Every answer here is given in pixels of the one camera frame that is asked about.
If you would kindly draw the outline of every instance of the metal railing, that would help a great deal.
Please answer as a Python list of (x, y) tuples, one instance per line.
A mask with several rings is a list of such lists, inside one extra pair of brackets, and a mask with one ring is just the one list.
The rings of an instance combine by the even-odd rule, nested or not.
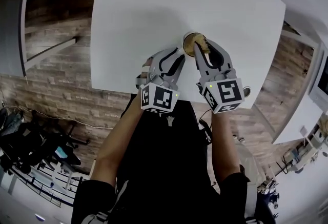
[(41, 183), (40, 181), (38, 181), (37, 179), (35, 179), (34, 177), (32, 177), (32, 180), (28, 180), (25, 177), (23, 177), (21, 174), (19, 174), (16, 170), (14, 170), (13, 168), (10, 169), (10, 171), (17, 176), (17, 178), (24, 183), (28, 188), (30, 188), (32, 191), (34, 191), (36, 194), (38, 194), (39, 196), (41, 196), (42, 198), (46, 199), (47, 201), (53, 203), (54, 205), (56, 205), (57, 207), (61, 207), (62, 204), (68, 205), (73, 207), (72, 203), (69, 203), (59, 197), (57, 197), (56, 195), (54, 195), (54, 192), (50, 192), (50, 190), (48, 189), (48, 187), (46, 185), (44, 185), (43, 183)]

